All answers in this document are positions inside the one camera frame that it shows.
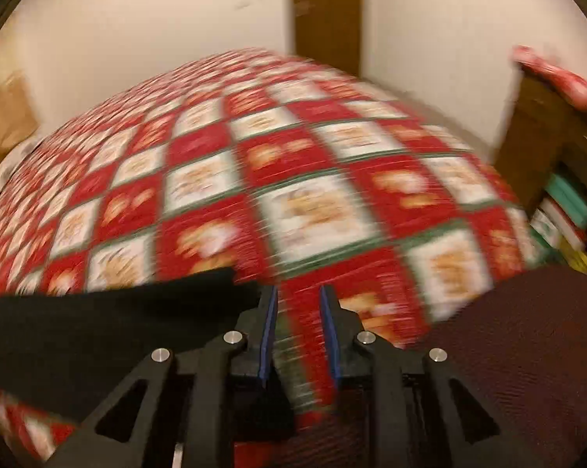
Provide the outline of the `black pants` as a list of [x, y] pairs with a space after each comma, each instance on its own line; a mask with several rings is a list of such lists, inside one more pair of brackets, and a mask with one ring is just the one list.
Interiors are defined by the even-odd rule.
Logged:
[[146, 355], [200, 349], [260, 301], [230, 268], [129, 289], [0, 297], [0, 389], [81, 423]]

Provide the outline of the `red christmas patchwork bedspread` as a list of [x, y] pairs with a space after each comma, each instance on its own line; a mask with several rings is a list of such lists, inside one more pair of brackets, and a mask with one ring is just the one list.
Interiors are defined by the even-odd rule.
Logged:
[[225, 266], [279, 281], [277, 367], [306, 424], [333, 400], [322, 284], [402, 347], [534, 260], [511, 188], [447, 129], [341, 71], [255, 49], [109, 98], [0, 194], [0, 293]]

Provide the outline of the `dark wooden shelf unit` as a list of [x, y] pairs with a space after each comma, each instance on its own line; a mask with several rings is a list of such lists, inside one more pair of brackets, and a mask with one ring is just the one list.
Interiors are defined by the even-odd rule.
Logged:
[[527, 216], [537, 261], [587, 274], [587, 110], [526, 66], [494, 167]]

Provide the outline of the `cream wooden headboard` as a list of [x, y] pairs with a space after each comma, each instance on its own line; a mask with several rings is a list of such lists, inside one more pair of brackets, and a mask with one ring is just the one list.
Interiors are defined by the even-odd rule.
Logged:
[[37, 128], [25, 76], [12, 73], [0, 81], [0, 163]]

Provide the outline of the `brown wooden door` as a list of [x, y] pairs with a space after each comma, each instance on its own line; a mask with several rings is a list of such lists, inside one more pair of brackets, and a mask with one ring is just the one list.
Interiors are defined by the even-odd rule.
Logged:
[[358, 75], [362, 0], [292, 0], [295, 53]]

